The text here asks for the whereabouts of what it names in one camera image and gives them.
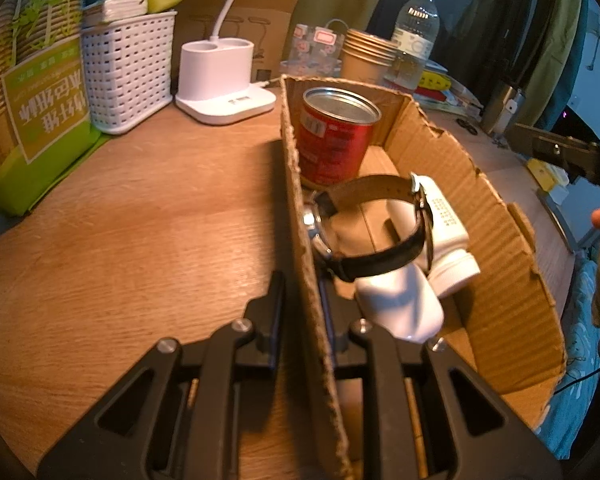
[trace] cardboard divider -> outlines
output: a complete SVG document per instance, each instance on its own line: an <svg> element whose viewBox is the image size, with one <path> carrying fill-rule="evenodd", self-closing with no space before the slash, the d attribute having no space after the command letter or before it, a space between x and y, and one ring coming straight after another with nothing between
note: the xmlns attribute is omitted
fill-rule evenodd
<svg viewBox="0 0 600 480"><path fill-rule="evenodd" d="M338 79L282 78L282 136L287 163L294 257L306 317L308 387L314 410L317 449L327 471L352 474L347 437L336 396L330 348L317 290L312 251L302 222L298 152L294 127L302 94L315 86L337 86L373 101L383 120L374 132L361 174L410 172L432 177L467 228L469 251L481 274L444 300L440 331L449 344L534 428L543 419L553 389L564 373L564 339L555 303L539 275L532 245L468 153L448 132L432 126L410 96L378 86ZM334 218L340 249L348 254L394 244L385 201L374 201ZM336 282L351 298L353 285Z"/></svg>
<svg viewBox="0 0 600 480"><path fill-rule="evenodd" d="M523 237L525 237L525 240L531 246L531 250L536 252L536 233L529 218L526 217L525 212L522 211L522 208L515 202L507 204L507 209L516 221Z"/></svg>

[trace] plastic water bottle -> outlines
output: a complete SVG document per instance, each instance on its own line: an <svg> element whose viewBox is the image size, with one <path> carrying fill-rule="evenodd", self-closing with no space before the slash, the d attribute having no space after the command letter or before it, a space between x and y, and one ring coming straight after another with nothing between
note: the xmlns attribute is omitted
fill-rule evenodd
<svg viewBox="0 0 600 480"><path fill-rule="evenodd" d="M433 0L409 0L398 14L392 40L398 55L386 76L397 85L415 90L440 30L440 17Z"/></svg>

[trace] white plastic basket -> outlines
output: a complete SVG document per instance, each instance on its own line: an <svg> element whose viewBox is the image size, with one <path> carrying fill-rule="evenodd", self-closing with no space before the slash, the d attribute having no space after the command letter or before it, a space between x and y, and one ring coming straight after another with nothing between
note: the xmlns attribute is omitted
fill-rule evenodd
<svg viewBox="0 0 600 480"><path fill-rule="evenodd" d="M82 32L91 122L124 134L171 102L171 44L176 12L146 14Z"/></svg>

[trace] cardboard box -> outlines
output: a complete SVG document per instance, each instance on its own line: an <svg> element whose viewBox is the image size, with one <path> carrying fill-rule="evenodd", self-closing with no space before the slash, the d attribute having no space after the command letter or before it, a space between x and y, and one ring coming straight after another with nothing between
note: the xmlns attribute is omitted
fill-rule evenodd
<svg viewBox="0 0 600 480"><path fill-rule="evenodd" d="M337 86L373 101L382 111L362 174L409 172L435 179L470 236L469 250L482 273L443 302L440 332L531 428L544 419L566 354L555 302L534 257L530 224L505 204L487 177L448 132L433 126L410 96L342 79L282 78L282 137L294 258L306 319L306 369L316 448L334 478L351 478L352 458L336 396L330 348L320 306L312 250L302 222L302 189L294 128L302 94ZM365 253L394 243L384 201L337 215L334 228L346 253ZM338 293L352 285L336 280Z"/></svg>
<svg viewBox="0 0 600 480"><path fill-rule="evenodd" d="M208 38L225 0L183 0L175 10L171 79L180 69L184 43ZM220 36L253 42L252 81L266 81L280 74L280 60L291 13L298 0L235 0Z"/></svg>

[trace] desk surface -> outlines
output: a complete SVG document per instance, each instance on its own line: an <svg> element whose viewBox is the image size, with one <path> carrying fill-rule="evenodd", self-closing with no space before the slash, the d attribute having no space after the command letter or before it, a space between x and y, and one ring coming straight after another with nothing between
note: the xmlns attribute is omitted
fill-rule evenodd
<svg viewBox="0 0 600 480"><path fill-rule="evenodd" d="M0 432L31 470L160 337L205 338L274 268L292 276L279 117L209 127L169 106L0 236ZM243 388L242 478L322 478L296 338L273 394Z"/></svg>
<svg viewBox="0 0 600 480"><path fill-rule="evenodd" d="M537 197L539 186L536 180L515 153L498 148L491 137L482 132L472 136L456 123L455 116L429 112L429 119L458 139L505 202L516 202L525 213L536 232L538 267L554 295L558 316L561 316L571 284L575 257L558 231L554 219Z"/></svg>

